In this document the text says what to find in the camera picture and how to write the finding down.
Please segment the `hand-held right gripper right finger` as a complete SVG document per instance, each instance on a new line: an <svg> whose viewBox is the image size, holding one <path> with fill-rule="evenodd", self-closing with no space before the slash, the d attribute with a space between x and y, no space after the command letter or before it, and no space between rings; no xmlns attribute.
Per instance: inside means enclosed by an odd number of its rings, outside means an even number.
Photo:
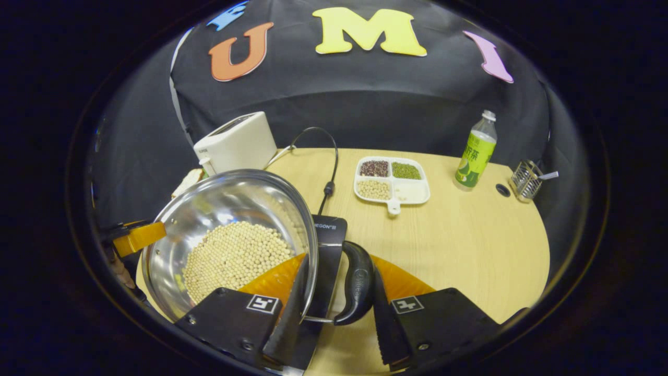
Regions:
<svg viewBox="0 0 668 376"><path fill-rule="evenodd" d="M396 264L373 256L374 319L383 364L415 369L475 349L499 330L456 288L436 290Z"/></svg>

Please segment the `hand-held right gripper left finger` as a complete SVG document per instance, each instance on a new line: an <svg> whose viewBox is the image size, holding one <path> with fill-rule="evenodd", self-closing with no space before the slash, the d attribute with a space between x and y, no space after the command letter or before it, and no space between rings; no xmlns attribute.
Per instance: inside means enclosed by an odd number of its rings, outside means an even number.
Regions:
<svg viewBox="0 0 668 376"><path fill-rule="evenodd" d="M250 292L217 288L176 326L236 361L281 369L293 354L308 267L301 254L253 281Z"/></svg>

